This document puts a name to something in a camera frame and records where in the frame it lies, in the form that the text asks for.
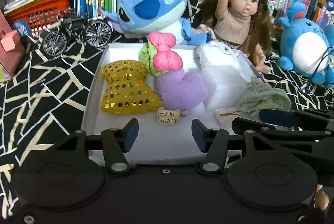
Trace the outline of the black white patterned cloth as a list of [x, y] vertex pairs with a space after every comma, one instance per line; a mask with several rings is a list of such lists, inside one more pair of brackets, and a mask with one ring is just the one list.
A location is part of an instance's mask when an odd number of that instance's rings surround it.
[[229, 132], [223, 172], [192, 164], [134, 164], [110, 171], [101, 133], [82, 122], [105, 49], [77, 45], [58, 75], [33, 62], [26, 93], [3, 99], [2, 223], [295, 223], [310, 211], [318, 177], [284, 147], [253, 130]]

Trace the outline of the blue round Marill plush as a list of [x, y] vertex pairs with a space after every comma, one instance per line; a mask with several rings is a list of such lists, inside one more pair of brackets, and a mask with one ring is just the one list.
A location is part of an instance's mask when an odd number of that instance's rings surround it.
[[294, 2], [278, 22], [284, 27], [277, 61], [280, 68], [333, 88], [333, 47], [329, 46], [324, 28], [306, 18], [305, 4]]

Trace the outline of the purple fluffy heart plush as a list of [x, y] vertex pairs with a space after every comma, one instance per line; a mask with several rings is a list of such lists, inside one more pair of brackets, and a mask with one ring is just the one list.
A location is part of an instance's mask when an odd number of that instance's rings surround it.
[[156, 78], [156, 88], [167, 110], [178, 109], [185, 117], [209, 95], [208, 87], [200, 72], [170, 70]]

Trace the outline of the white foam block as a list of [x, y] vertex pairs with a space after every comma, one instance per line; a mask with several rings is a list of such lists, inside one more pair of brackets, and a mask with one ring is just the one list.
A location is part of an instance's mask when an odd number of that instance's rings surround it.
[[250, 78], [232, 66], [205, 66], [201, 75], [208, 88], [204, 106], [209, 111], [235, 107], [250, 82]]

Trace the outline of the brown haired baby doll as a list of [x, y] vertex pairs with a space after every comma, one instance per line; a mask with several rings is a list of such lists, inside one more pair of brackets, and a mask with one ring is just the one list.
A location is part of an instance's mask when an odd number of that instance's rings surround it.
[[199, 8], [203, 23], [192, 29], [194, 33], [208, 33], [211, 39], [240, 49], [258, 72], [272, 70], [265, 64], [271, 50], [267, 0], [205, 0]]

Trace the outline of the light blue plastic packet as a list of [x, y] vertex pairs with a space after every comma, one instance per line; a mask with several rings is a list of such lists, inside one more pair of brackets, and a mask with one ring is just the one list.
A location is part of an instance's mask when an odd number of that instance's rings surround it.
[[242, 113], [237, 107], [216, 109], [214, 117], [220, 126], [227, 127], [232, 125], [235, 118], [242, 118]]

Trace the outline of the miniature black bicycle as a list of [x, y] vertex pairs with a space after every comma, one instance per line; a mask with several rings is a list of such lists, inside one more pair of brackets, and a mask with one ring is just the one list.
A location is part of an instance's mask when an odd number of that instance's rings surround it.
[[48, 57], [60, 56], [73, 39], [82, 45], [103, 47], [109, 43], [113, 31], [106, 17], [89, 17], [88, 13], [80, 17], [73, 8], [67, 8], [59, 11], [57, 21], [46, 29], [41, 52]]

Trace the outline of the small beige printed pad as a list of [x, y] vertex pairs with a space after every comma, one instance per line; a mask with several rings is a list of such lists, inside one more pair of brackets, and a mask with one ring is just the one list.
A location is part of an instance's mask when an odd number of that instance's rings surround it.
[[159, 108], [157, 111], [156, 121], [158, 124], [163, 126], [177, 125], [180, 122], [180, 110], [167, 110]]

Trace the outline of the pink bow green scrunchie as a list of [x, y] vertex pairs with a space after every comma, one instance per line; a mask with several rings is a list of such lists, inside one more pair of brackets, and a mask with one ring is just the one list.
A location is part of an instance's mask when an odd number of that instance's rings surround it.
[[150, 75], [158, 77], [170, 70], [178, 71], [183, 67], [182, 58], [172, 48], [176, 38], [171, 33], [151, 32], [147, 43], [139, 52], [139, 60]]

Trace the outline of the red plastic basket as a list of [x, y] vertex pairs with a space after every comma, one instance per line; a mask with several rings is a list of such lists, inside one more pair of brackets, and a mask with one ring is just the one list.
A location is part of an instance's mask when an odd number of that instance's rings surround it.
[[58, 12], [73, 6], [74, 0], [36, 0], [5, 17], [20, 36], [35, 36], [57, 21]]

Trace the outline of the white fluffy cat plush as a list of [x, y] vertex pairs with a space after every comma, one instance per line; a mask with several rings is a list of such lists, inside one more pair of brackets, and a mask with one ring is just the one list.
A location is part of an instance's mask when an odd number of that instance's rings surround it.
[[241, 71], [237, 55], [225, 43], [212, 40], [202, 44], [196, 49], [201, 67], [205, 66], [231, 66]]

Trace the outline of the green gingham floral cloth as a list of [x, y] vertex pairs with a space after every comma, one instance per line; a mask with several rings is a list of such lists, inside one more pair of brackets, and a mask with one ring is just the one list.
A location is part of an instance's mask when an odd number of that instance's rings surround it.
[[258, 77], [251, 77], [247, 89], [237, 104], [238, 110], [248, 119], [260, 121], [259, 113], [263, 109], [290, 111], [292, 102], [286, 92], [263, 82]]

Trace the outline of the pink triangular dollhouse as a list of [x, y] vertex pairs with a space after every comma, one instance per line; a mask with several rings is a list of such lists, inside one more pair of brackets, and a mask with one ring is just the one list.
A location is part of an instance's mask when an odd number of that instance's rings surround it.
[[0, 29], [0, 80], [3, 83], [11, 80], [15, 75], [15, 70], [25, 54], [25, 48], [20, 42], [18, 31], [12, 30], [3, 13], [1, 13]]

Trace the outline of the blue Stitch plush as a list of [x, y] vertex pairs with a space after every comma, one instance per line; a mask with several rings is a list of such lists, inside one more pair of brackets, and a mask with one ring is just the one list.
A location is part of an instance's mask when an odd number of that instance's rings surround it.
[[188, 0], [117, 0], [116, 11], [101, 8], [113, 29], [126, 38], [144, 38], [151, 32], [171, 33], [177, 44], [202, 45], [211, 40], [208, 33], [193, 30], [183, 18]]

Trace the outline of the white cardboard box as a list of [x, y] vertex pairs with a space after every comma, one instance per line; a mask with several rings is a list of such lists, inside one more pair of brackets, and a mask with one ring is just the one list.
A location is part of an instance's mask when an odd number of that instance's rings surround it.
[[191, 134], [191, 122], [198, 118], [207, 128], [220, 125], [204, 104], [199, 104], [176, 126], [157, 123], [155, 111], [129, 116], [114, 116], [101, 111], [100, 105], [108, 84], [101, 76], [103, 66], [118, 60], [138, 60], [142, 43], [112, 43], [102, 53], [83, 116], [82, 129], [88, 135], [98, 135], [108, 128], [123, 128], [130, 119], [139, 121], [139, 133], [131, 150], [125, 154], [134, 164], [192, 164], [204, 157]]

